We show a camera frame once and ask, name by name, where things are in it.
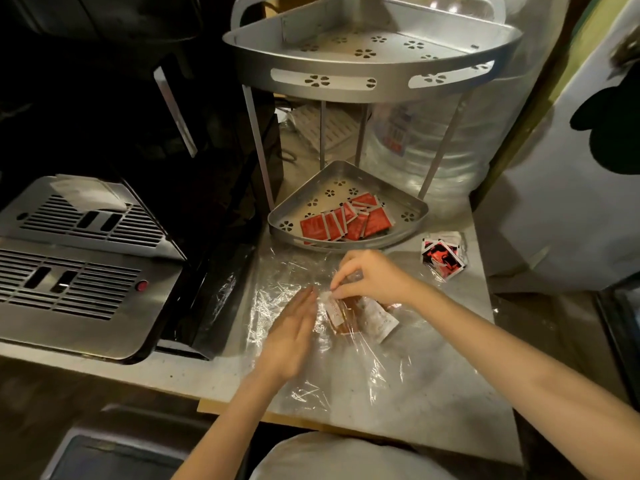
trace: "black coffee machine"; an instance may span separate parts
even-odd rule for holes
[[[233,1],[1,0],[0,340],[216,353],[268,212]],[[277,191],[273,95],[253,96]]]

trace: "person's left hand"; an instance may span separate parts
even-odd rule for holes
[[[274,380],[278,388],[297,376],[307,359],[316,323],[316,300],[313,286],[298,291],[274,320],[264,341],[255,371]]]

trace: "white tabletop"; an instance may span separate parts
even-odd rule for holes
[[[290,136],[283,135],[283,145],[288,148],[294,145],[289,140]],[[300,154],[295,164],[285,162],[286,182],[279,200],[295,187],[292,182],[304,181],[309,173],[313,174],[316,164]],[[427,222],[423,232],[452,230],[462,232],[467,240],[468,268],[442,289],[460,304],[493,322],[470,209],[449,222]],[[396,246],[392,250],[393,256],[409,267],[420,267],[416,254],[420,239],[417,235]],[[173,394],[228,402],[246,371],[246,314],[251,291],[245,290],[244,306],[240,307],[224,352],[210,362],[153,352],[140,363],[118,365],[5,343],[0,343],[0,355]],[[351,375],[356,372],[340,367],[331,372],[331,387],[326,391],[331,408],[322,421],[408,443],[521,465],[520,444],[510,405],[435,331],[429,330],[428,325],[425,327],[421,336],[428,340],[419,355],[412,355],[414,379],[411,388],[404,389],[402,395],[384,404],[362,407],[366,399],[363,395],[368,395],[368,391],[354,390]],[[272,402],[269,411],[291,414],[289,405],[281,397]],[[318,419],[317,412],[313,411],[300,410],[296,414]]]

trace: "white cloth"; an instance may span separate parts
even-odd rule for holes
[[[250,480],[456,480],[436,462],[391,446],[327,433],[277,444]]]

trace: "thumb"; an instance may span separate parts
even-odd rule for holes
[[[347,283],[338,286],[333,292],[332,297],[334,299],[348,298],[350,296],[363,296],[364,294],[364,280],[357,281],[355,283]]]

